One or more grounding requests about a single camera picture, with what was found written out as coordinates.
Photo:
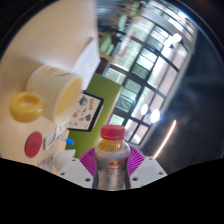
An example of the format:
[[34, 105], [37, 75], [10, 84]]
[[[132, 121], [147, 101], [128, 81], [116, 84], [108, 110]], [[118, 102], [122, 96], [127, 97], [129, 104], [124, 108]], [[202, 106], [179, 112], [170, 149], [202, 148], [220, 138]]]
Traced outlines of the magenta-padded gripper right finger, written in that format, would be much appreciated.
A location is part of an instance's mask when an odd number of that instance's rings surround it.
[[131, 147], [127, 161], [129, 188], [143, 187], [166, 176], [166, 172], [152, 156], [146, 157], [138, 149]]

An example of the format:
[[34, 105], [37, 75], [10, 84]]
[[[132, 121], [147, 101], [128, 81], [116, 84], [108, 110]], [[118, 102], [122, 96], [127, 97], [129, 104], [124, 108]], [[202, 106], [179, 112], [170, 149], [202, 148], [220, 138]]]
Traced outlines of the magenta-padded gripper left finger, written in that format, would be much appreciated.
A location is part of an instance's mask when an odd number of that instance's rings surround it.
[[70, 159], [58, 172], [58, 176], [84, 188], [92, 189], [97, 171], [94, 149], [79, 158]]

